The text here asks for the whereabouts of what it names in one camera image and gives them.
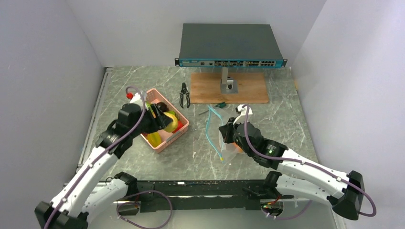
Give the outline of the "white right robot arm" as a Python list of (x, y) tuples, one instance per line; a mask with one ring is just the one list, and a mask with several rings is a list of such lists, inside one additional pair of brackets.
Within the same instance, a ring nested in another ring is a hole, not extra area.
[(237, 145), (259, 165), (271, 168), (263, 185), (269, 198), (302, 196), (324, 202), (343, 218), (358, 220), (365, 194), (361, 173), (333, 170), (311, 161), (286, 145), (264, 138), (250, 122), (219, 127), (223, 142)]

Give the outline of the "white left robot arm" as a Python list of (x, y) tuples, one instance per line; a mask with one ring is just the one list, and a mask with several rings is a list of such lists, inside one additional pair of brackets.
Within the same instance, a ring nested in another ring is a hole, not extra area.
[(173, 117), (160, 111), (156, 105), (128, 103), (119, 110), (96, 141), (95, 147), (72, 180), (49, 203), (40, 202), (34, 212), (42, 229), (86, 229), (90, 222), (112, 202), (145, 200), (154, 193), (152, 186), (140, 187), (138, 180), (125, 172), (97, 192), (102, 176), (132, 146), (141, 134), (152, 134), (169, 128)]

